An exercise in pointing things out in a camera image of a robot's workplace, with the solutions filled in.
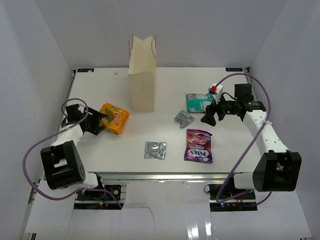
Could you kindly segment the grey candy sachet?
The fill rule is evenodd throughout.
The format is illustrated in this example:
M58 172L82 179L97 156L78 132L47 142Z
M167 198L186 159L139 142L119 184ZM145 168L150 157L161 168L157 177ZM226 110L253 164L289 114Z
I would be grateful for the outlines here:
M185 110L181 110L174 118L174 121L179 124L181 129L190 125L194 120L195 118Z

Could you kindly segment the teal snack packet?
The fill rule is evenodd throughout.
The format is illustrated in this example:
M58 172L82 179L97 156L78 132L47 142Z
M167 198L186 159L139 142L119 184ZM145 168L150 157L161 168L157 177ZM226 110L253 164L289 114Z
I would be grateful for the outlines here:
M205 113L206 107L214 100L214 96L210 93L188 93L185 98L188 113Z

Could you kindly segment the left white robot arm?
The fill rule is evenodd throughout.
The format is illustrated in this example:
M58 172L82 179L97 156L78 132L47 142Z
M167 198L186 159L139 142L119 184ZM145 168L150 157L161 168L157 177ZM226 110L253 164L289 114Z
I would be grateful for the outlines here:
M45 178L51 190L67 187L88 189L94 199L105 196L106 187L97 173L89 173L81 161L77 144L84 133L97 136L104 127L101 121L108 117L93 108L80 110L79 104L65 108L67 116L63 119L56 141L40 151Z

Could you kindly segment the orange snack packet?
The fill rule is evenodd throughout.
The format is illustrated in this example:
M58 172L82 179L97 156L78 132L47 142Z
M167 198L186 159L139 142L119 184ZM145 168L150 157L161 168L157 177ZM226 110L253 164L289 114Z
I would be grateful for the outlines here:
M130 116L130 113L127 110L116 107L111 103L105 103L99 112L108 115L108 123L101 126L115 135L119 135L122 132Z

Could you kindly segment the purple Fox's candy bag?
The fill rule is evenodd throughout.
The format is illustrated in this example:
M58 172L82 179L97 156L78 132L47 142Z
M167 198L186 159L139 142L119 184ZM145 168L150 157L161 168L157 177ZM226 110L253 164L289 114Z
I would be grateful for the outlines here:
M184 160L197 163L213 163L212 134L199 129L187 129Z

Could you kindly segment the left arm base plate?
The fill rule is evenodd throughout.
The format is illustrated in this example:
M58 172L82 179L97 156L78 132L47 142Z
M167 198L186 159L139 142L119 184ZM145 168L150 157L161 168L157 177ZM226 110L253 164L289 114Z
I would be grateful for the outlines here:
M121 185L105 185L104 189L112 193L117 201L121 199L122 186ZM77 201L100 201L106 203L107 201L113 201L113 197L109 193L104 191L84 191L77 194Z

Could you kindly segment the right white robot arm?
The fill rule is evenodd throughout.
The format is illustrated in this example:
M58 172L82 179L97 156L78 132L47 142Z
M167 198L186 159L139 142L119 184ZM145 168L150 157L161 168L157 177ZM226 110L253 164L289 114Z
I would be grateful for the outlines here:
M252 86L249 83L236 84L234 96L226 100L223 87L212 83L209 93L214 100L206 107L201 122L215 126L226 115L240 117L253 136L260 160L253 172L236 173L231 177L232 183L225 188L226 195L236 200L246 191L258 192L292 192L295 190L302 158L292 152L279 139L272 124L267 120L267 111L261 101L255 101Z

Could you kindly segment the silver foil sachet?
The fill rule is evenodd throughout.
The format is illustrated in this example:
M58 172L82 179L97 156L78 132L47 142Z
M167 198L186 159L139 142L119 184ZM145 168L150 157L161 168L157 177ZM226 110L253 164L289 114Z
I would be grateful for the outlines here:
M166 142L145 142L144 158L164 160L166 157Z

